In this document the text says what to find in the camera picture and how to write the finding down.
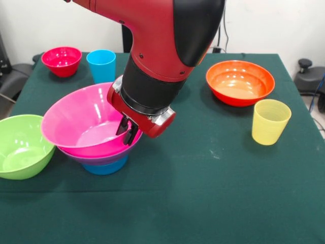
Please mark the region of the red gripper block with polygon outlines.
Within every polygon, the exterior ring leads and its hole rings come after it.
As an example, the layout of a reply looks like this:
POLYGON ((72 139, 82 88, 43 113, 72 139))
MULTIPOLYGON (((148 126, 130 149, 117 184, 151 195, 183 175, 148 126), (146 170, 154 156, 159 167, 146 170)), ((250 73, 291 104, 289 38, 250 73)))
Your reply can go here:
POLYGON ((176 112, 170 107, 161 115, 148 116, 135 112, 123 101, 120 94, 114 88, 110 88, 107 94, 108 102, 123 115, 116 131, 116 136, 128 130, 128 120, 133 122, 131 128, 126 132, 123 139, 124 145, 131 145, 138 130, 151 138, 161 135, 166 128, 173 122, 176 112))

